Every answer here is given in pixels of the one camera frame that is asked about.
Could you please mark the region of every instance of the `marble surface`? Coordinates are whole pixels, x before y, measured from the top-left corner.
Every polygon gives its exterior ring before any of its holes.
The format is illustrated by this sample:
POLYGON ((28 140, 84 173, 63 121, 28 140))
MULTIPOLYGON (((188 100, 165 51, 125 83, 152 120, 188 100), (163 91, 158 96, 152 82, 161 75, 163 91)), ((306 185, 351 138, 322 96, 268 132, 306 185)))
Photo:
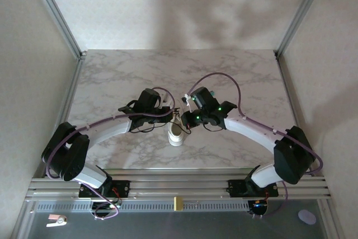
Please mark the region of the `marble surface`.
MULTIPOLYGON (((165 87, 178 102, 199 78, 214 71, 238 81, 247 115, 279 129, 294 124, 272 50, 90 50, 69 122, 79 126, 115 114, 154 86, 165 87)), ((225 77, 212 76, 200 85, 213 90, 219 102, 237 103, 235 85, 225 77)), ((169 144, 167 131, 165 126, 112 137, 92 147, 87 161, 103 168, 249 168, 273 159, 257 143, 227 130, 211 133, 196 127, 179 147, 169 144)))

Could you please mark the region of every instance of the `white wall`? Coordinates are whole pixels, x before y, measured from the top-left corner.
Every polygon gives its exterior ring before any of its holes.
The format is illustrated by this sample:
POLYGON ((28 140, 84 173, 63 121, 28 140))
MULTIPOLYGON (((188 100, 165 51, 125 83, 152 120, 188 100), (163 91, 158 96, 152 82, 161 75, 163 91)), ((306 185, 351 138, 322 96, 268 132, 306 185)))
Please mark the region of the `white wall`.
POLYGON ((358 238, 358 0, 314 0, 285 61, 346 238, 358 238))
POLYGON ((56 0, 84 49, 276 49, 302 0, 56 0))
POLYGON ((75 66, 41 0, 0 0, 0 238, 9 238, 75 66))

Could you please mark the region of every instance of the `white marble tabletop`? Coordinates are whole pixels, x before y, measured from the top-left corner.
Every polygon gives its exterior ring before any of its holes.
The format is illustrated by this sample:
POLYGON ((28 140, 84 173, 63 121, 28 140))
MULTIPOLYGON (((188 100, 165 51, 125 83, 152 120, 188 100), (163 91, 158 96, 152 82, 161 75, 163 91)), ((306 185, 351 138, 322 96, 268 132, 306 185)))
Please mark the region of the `white marble tabletop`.
MULTIPOLYGON (((272 50, 90 50, 68 121, 80 126, 116 114, 154 86, 168 89, 179 101, 199 78, 215 71, 237 80, 247 115, 279 129, 294 124, 272 50)), ((220 103, 237 103, 235 85, 225 77, 207 78, 199 86, 214 91, 220 103)), ((211 133, 202 126, 193 128, 179 147, 169 144, 165 126, 112 137, 87 153, 87 162, 103 168, 250 168, 272 159, 242 135, 211 133)))

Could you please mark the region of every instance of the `small yellow block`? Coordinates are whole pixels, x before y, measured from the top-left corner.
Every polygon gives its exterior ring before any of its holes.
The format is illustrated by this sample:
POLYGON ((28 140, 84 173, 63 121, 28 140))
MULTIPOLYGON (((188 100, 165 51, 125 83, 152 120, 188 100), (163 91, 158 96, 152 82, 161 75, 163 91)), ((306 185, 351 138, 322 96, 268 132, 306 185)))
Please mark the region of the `small yellow block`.
POLYGON ((181 197, 174 197, 174 211, 183 211, 184 202, 181 197))

